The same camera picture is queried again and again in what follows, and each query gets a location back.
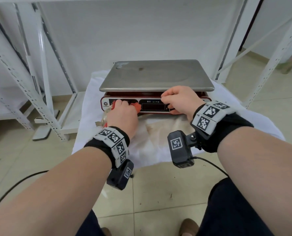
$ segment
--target person's left hand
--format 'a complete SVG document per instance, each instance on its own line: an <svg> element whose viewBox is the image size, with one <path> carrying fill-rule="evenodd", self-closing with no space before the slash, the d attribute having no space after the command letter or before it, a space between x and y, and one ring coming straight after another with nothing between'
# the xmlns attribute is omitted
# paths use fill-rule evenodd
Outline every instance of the person's left hand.
<svg viewBox="0 0 292 236"><path fill-rule="evenodd" d="M136 108L128 105L127 101L118 99L115 107L107 115L108 126L114 126L124 131L130 140L136 134L138 118Z"/></svg>

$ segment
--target red cloth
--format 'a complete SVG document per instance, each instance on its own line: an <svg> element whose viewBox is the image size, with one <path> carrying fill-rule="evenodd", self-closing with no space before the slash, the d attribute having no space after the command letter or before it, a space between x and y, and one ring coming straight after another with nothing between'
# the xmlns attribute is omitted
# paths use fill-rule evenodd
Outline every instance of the red cloth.
<svg viewBox="0 0 292 236"><path fill-rule="evenodd" d="M136 108L136 112L139 113L141 111L141 105L139 103L131 103L130 105L133 105ZM115 101L113 101L112 103L112 108L111 110L113 110L115 107Z"/></svg>

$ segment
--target hand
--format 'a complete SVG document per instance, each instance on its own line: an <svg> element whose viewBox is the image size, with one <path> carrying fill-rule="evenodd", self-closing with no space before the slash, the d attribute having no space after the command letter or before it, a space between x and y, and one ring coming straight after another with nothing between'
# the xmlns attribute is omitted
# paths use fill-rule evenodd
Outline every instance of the hand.
<svg viewBox="0 0 292 236"><path fill-rule="evenodd" d="M168 108L175 108L170 111L171 114L186 114L187 119L191 121L197 108L205 102L187 86L175 86L168 89L161 95L161 101L168 104Z"/></svg>
<svg viewBox="0 0 292 236"><path fill-rule="evenodd" d="M108 126L114 126L124 131L130 139L136 134L138 118L136 108L127 101L118 99L115 107L107 115Z"/></svg>

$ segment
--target person's right arm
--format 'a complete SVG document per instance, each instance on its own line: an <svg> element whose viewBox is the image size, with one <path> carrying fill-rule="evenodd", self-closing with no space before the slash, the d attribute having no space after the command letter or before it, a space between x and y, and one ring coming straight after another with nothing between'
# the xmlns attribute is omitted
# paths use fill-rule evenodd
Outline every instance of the person's right arm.
<svg viewBox="0 0 292 236"><path fill-rule="evenodd" d="M176 86L163 93L161 101L191 120L204 104L193 92ZM240 127L220 142L217 153L234 184L272 233L292 235L292 145L252 127Z"/></svg>

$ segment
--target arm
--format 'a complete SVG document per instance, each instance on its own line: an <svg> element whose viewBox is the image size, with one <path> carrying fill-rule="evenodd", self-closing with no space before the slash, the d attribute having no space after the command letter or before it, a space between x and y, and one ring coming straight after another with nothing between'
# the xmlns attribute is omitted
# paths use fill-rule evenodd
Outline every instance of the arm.
<svg viewBox="0 0 292 236"><path fill-rule="evenodd" d="M161 101L192 120L204 104L185 86L162 94ZM230 178L275 235L292 235L292 145L251 127L240 127L218 146Z"/></svg>
<svg viewBox="0 0 292 236"><path fill-rule="evenodd" d="M108 123L132 138L138 124L135 108L117 101ZM0 207L0 235L75 235L111 167L100 149L85 147L74 153Z"/></svg>

